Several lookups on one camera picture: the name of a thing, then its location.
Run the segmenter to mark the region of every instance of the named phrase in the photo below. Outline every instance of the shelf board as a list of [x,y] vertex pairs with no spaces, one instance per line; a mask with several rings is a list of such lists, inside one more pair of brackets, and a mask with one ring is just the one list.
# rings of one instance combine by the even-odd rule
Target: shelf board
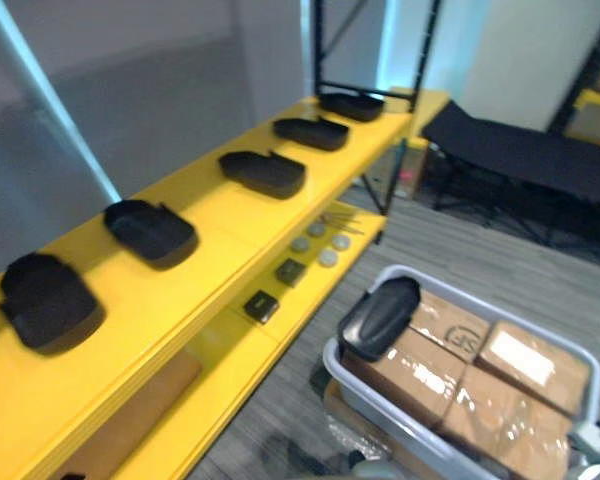
[[[120,468],[115,480],[184,477],[385,223],[384,217],[339,202],[328,211],[355,214],[349,225],[364,234],[341,232],[351,237],[351,247],[339,253],[338,264],[331,268],[319,265],[317,256],[339,230],[328,228],[323,237],[312,238],[310,250],[303,254],[285,249],[211,320],[186,346],[202,364],[201,376]],[[274,277],[275,269],[288,257],[307,265],[305,276],[293,288]],[[242,310],[259,289],[280,302],[265,325]]]
[[[320,113],[314,99],[279,117]],[[117,245],[98,215],[42,249],[81,273],[104,306],[103,325],[70,351],[45,357],[23,347],[0,313],[0,479],[44,479],[286,248],[405,130],[410,116],[350,127],[336,152],[283,141],[265,122],[140,192],[195,225],[200,246],[157,272]],[[222,176],[235,150],[276,152],[307,167],[302,190],[280,201]]]

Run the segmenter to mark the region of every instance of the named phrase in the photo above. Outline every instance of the metal rod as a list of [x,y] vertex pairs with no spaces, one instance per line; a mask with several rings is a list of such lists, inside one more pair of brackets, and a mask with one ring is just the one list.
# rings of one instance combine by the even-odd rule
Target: metal rod
[[438,18],[438,11],[440,10],[440,4],[442,0],[433,0],[431,9],[429,10],[429,20],[427,22],[427,30],[424,34],[424,43],[422,50],[420,51],[420,60],[418,61],[418,70],[416,71],[416,80],[413,86],[413,100],[409,105],[409,113],[413,113],[420,97],[420,86],[424,78],[424,72],[427,68],[427,61],[429,60],[429,49],[431,48],[431,40],[436,29],[436,20]]
[[343,88],[345,90],[353,90],[354,92],[375,93],[377,95],[385,95],[387,97],[402,98],[404,100],[411,100],[413,98],[413,94],[412,93],[389,92],[387,90],[378,90],[377,88],[360,87],[358,85],[350,85],[350,84],[347,84],[347,83],[330,82],[328,80],[323,80],[321,82],[321,85],[323,85],[325,87],[336,87],[336,88]]
[[102,193],[112,202],[120,201],[121,197],[118,190],[78,130],[77,125],[71,118],[71,115],[69,115],[60,97],[58,97],[58,94],[2,0],[0,0],[0,35],[6,46],[11,50],[11,53],[19,64],[18,66],[39,100],[45,105],[49,113],[61,127],[61,132],[68,142],[75,148],[91,170]]
[[382,209],[383,209],[382,204],[380,203],[380,200],[378,200],[378,196],[376,195],[376,192],[373,190],[371,183],[369,183],[369,179],[367,178],[367,175],[363,173],[360,176],[360,178],[362,178],[362,183],[364,183],[364,186],[367,189],[367,192],[369,192],[369,196],[371,197],[371,200],[373,200],[373,203],[376,205],[378,212],[382,212]]
[[354,7],[349,12],[349,15],[347,15],[347,18],[344,19],[344,21],[338,28],[338,31],[335,33],[335,35],[333,36],[333,38],[331,39],[329,44],[324,48],[324,51],[322,52],[322,60],[327,58],[329,56],[329,54],[333,51],[333,49],[336,48],[336,46],[338,45],[338,42],[340,42],[340,39],[342,38],[342,36],[346,33],[346,31],[349,29],[351,24],[355,21],[355,19],[360,14],[360,11],[367,4],[367,1],[368,0],[358,0],[358,3],[356,3],[354,5]]
[[395,157],[393,160],[393,171],[391,172],[391,179],[389,180],[389,188],[384,200],[384,206],[382,207],[382,215],[385,217],[389,215],[391,210],[391,203],[395,196],[396,187],[398,186],[398,179],[400,178],[400,169],[402,167],[402,159],[407,151],[407,140],[402,138],[400,144],[396,147]]
[[313,2],[313,93],[318,96],[322,92],[322,27],[324,0]]

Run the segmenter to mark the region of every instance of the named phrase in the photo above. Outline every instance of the gray carpet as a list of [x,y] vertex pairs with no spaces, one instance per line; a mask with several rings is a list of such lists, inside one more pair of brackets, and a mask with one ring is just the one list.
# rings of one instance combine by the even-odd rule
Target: gray carpet
[[[345,201],[370,208],[359,189]],[[377,272],[403,263],[566,335],[600,360],[600,267],[396,199],[381,245],[335,288],[189,479],[289,479],[346,473],[326,427],[321,353]]]

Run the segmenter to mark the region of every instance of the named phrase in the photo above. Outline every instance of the plastic bin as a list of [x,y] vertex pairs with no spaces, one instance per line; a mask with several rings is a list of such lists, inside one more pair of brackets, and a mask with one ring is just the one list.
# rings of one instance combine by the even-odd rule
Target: plastic bin
[[[580,415],[574,420],[596,422],[600,405],[600,363],[588,350],[528,320],[494,307],[458,288],[404,265],[392,265],[383,269],[368,289],[368,292],[372,293],[386,280],[405,275],[416,279],[425,290],[484,318],[490,323],[499,320],[515,323],[586,362],[591,369],[591,375],[583,395]],[[487,471],[455,446],[447,443],[421,425],[409,414],[390,403],[373,388],[346,370],[340,364],[339,345],[335,337],[331,338],[325,345],[323,362],[329,373],[340,383],[342,396],[351,407],[394,437],[407,450],[420,457],[440,475],[457,480],[498,479],[493,473]]]

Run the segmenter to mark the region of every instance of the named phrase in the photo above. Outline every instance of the small box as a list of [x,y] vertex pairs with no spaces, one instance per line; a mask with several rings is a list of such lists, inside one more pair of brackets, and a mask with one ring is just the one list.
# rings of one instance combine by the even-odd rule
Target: small box
[[563,415],[468,365],[439,432],[525,480],[561,480],[570,429]]
[[493,328],[476,364],[569,416],[589,379],[582,360],[507,322]]
[[409,326],[472,363],[487,338],[489,322],[425,290],[420,297]]
[[242,308],[251,318],[267,323],[278,307],[280,304],[275,298],[264,290],[258,290]]
[[440,423],[465,364],[407,328],[377,362],[346,351],[342,364],[426,427]]

